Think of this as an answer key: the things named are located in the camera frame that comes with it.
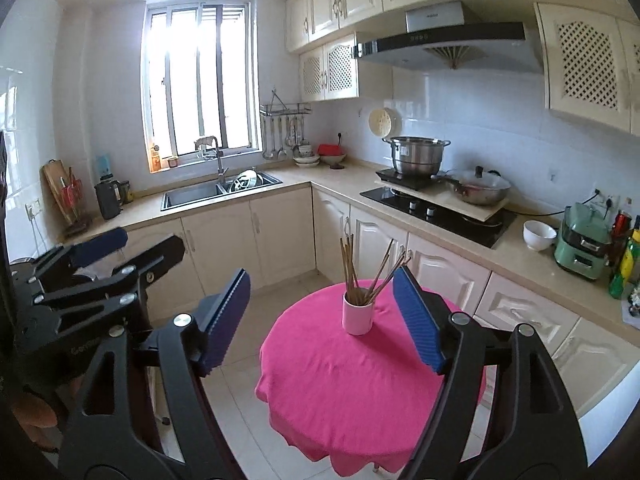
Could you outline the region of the person's left hand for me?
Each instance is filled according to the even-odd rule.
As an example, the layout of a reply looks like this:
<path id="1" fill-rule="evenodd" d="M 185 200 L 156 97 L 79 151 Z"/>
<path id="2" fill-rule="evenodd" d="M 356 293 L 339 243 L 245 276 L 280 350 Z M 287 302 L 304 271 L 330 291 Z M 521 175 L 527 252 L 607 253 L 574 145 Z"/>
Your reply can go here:
<path id="1" fill-rule="evenodd" d="M 46 430 L 58 426 L 58 416 L 47 402 L 31 393 L 19 391 L 9 400 L 10 409 L 32 443 L 43 452 L 55 453 L 58 446 Z"/>

